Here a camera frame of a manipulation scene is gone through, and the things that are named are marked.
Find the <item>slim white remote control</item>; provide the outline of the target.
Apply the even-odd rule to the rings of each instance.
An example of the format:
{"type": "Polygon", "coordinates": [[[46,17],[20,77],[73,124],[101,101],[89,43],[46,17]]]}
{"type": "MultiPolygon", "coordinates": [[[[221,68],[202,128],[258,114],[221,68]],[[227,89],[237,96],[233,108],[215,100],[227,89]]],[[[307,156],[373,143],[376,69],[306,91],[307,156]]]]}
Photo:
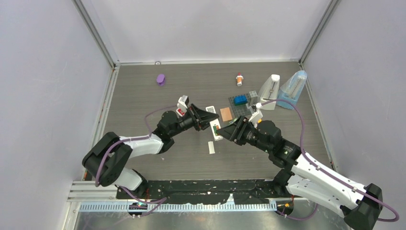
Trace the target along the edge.
{"type": "MultiPolygon", "coordinates": [[[[206,109],[207,112],[216,114],[216,111],[215,111],[215,107],[214,107],[214,106],[208,106],[208,107],[206,107],[205,109],[206,109]]],[[[220,141],[220,140],[222,140],[223,137],[220,136],[219,134],[216,135],[216,134],[214,133],[214,130],[213,130],[213,127],[214,127],[214,126],[217,126],[217,130],[219,130],[219,129],[221,128],[219,120],[216,120],[215,122],[210,123],[210,124],[211,124],[211,131],[212,131],[214,140],[215,140],[215,141],[220,141]]]]}

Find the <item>white remote with red keypad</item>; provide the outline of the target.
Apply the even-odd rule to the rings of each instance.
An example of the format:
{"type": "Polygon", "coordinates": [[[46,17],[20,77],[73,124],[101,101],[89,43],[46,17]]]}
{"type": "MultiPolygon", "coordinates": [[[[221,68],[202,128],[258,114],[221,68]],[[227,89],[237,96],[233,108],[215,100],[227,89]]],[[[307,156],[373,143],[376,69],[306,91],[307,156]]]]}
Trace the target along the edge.
{"type": "Polygon", "coordinates": [[[186,114],[186,112],[187,112],[187,109],[185,109],[185,108],[180,108],[180,107],[178,107],[177,110],[176,110],[176,113],[177,113],[179,116],[184,116],[184,115],[186,114]]]}

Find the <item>slim white battery cover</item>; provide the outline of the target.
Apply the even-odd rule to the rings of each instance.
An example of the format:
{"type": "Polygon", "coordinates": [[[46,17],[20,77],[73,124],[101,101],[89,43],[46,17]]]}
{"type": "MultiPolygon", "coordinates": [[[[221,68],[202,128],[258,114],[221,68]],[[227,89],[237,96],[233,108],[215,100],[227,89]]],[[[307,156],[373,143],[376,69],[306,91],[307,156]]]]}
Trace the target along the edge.
{"type": "Polygon", "coordinates": [[[208,142],[209,154],[215,154],[214,143],[212,141],[208,142]]]}

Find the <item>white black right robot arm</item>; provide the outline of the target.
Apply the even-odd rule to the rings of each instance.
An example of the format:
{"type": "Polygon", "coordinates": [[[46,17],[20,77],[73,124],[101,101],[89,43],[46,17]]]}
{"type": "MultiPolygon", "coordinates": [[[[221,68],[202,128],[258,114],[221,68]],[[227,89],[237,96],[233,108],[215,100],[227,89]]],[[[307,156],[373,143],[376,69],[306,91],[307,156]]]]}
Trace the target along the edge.
{"type": "Polygon", "coordinates": [[[323,165],[284,139],[272,121],[254,126],[241,116],[217,133],[237,145],[250,144],[269,155],[269,160],[281,168],[273,184],[278,196],[291,194],[320,204],[342,217],[354,230],[371,230],[375,226],[383,209],[381,188],[363,185],[323,165]]]}

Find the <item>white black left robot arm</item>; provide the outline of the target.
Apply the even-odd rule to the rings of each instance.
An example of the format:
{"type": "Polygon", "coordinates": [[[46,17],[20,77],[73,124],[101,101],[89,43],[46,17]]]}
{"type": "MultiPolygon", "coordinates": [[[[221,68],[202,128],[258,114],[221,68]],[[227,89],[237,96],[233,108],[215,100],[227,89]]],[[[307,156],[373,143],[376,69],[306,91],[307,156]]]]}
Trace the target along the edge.
{"type": "Polygon", "coordinates": [[[165,111],[155,130],[138,137],[121,137],[108,132],[82,160],[83,167],[95,178],[95,186],[124,187],[135,198],[147,192],[147,180],[136,170],[126,168],[129,159],[143,155],[162,154],[174,144],[174,136],[194,128],[202,131],[219,115],[191,104],[183,115],[165,111]]]}

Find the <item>brown cork square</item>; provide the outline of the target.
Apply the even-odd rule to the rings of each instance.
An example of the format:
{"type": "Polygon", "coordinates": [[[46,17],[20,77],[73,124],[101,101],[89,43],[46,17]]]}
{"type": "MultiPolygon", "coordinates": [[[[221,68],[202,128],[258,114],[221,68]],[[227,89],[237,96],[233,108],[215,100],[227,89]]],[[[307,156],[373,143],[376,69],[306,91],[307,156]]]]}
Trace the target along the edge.
{"type": "Polygon", "coordinates": [[[221,114],[223,122],[231,121],[233,119],[231,110],[229,107],[221,108],[220,114],[221,114]]]}

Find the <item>grey building block baseplate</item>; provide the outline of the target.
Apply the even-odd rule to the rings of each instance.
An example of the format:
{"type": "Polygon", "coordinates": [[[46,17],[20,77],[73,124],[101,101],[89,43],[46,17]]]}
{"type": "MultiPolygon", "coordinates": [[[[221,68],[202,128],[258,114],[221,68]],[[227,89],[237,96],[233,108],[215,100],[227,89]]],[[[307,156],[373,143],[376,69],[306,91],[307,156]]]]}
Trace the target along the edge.
{"type": "MultiPolygon", "coordinates": [[[[246,97],[247,97],[247,99],[248,99],[248,101],[249,101],[249,93],[246,93],[246,94],[244,94],[244,95],[246,95],[246,97]]],[[[235,97],[236,97],[236,96],[231,96],[231,97],[228,98],[228,100],[229,100],[229,102],[230,102],[230,105],[231,105],[231,109],[233,110],[235,117],[239,117],[239,116],[251,116],[251,114],[252,114],[253,112],[252,112],[252,109],[251,109],[251,108],[248,108],[248,107],[247,107],[248,103],[247,103],[247,104],[244,104],[244,105],[235,106],[235,105],[233,104],[233,99],[234,99],[235,97]]]]}

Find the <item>blue building brick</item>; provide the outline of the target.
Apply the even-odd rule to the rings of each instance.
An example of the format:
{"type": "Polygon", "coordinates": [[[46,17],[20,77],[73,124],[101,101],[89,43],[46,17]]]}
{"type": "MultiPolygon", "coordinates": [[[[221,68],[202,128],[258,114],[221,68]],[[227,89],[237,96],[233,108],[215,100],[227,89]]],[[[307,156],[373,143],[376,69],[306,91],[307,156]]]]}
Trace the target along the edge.
{"type": "Polygon", "coordinates": [[[235,106],[244,105],[248,103],[246,95],[238,95],[233,99],[233,104],[235,106]]]}

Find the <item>small orange white bottle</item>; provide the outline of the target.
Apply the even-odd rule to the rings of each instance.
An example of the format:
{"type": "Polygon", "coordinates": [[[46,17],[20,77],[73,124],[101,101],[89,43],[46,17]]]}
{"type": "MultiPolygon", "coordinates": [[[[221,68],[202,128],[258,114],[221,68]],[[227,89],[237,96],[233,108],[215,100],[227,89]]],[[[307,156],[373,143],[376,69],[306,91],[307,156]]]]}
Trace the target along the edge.
{"type": "Polygon", "coordinates": [[[236,76],[236,83],[237,83],[237,86],[242,86],[242,84],[243,84],[243,79],[244,79],[244,77],[243,77],[242,74],[239,72],[239,73],[237,74],[237,76],[236,76]]]}

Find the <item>white metronome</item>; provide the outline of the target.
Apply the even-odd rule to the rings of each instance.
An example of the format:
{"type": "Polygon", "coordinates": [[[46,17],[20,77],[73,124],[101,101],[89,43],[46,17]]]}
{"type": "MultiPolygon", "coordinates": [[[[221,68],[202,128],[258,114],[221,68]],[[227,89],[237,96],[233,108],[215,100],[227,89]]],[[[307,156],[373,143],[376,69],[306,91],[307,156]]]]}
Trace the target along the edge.
{"type": "Polygon", "coordinates": [[[271,76],[265,81],[258,93],[258,103],[262,104],[263,110],[274,110],[276,102],[264,104],[268,101],[277,99],[278,90],[280,85],[280,75],[271,74],[271,76]]]}

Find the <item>purple plastic cap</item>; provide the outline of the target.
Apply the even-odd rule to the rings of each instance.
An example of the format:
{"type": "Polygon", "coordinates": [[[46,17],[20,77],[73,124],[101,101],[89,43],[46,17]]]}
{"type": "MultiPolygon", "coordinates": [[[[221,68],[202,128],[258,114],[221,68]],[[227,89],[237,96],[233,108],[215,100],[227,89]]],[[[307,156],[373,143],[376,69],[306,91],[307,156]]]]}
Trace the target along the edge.
{"type": "Polygon", "coordinates": [[[158,74],[156,78],[156,82],[159,86],[163,86],[166,81],[166,76],[164,74],[158,74]]]}

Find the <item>light blue metronome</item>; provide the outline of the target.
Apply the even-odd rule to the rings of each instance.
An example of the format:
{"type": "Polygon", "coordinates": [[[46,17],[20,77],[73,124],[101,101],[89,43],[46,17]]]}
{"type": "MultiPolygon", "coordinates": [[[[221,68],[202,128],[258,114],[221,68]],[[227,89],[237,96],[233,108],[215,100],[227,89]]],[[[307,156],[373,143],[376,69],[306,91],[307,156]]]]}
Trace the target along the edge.
{"type": "Polygon", "coordinates": [[[277,101],[276,105],[285,109],[293,110],[294,108],[285,101],[289,101],[291,104],[296,105],[305,86],[306,80],[307,73],[304,70],[296,72],[279,88],[277,99],[282,99],[284,101],[277,101]]]}

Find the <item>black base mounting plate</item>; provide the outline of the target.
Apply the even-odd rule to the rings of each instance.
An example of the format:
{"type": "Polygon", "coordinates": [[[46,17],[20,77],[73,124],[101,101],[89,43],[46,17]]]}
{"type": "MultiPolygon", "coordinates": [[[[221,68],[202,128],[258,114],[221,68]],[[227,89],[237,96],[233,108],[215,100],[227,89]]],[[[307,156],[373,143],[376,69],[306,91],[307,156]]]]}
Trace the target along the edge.
{"type": "Polygon", "coordinates": [[[229,198],[238,205],[265,204],[267,200],[278,198],[292,204],[297,198],[267,179],[149,180],[143,181],[135,190],[118,185],[116,197],[192,205],[224,204],[229,198]]]}

